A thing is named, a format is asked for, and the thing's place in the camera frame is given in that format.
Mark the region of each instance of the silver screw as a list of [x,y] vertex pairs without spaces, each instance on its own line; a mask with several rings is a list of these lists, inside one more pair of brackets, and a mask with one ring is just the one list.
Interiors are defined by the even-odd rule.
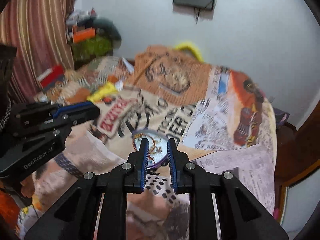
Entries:
[[122,169],[124,169],[124,170],[128,170],[128,169],[130,169],[131,168],[131,164],[130,163],[124,163],[124,164],[122,164]]
[[194,163],[187,163],[186,164],[186,168],[188,170],[193,170],[196,167],[196,165]]
[[233,178],[233,175],[231,172],[225,172],[223,173],[223,177],[225,177],[226,179],[232,179]]
[[54,136],[57,136],[59,133],[60,133],[60,130],[59,130],[59,129],[53,131],[53,135],[54,135]]
[[85,179],[92,179],[93,178],[93,173],[92,172],[86,172],[83,177]]

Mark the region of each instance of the striped curtain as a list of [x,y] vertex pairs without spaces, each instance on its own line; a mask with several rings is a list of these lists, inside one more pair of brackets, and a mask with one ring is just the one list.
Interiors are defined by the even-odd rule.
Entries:
[[0,14],[0,43],[17,47],[9,96],[26,102],[40,91],[36,77],[61,64],[74,69],[65,18],[75,0],[11,0]]

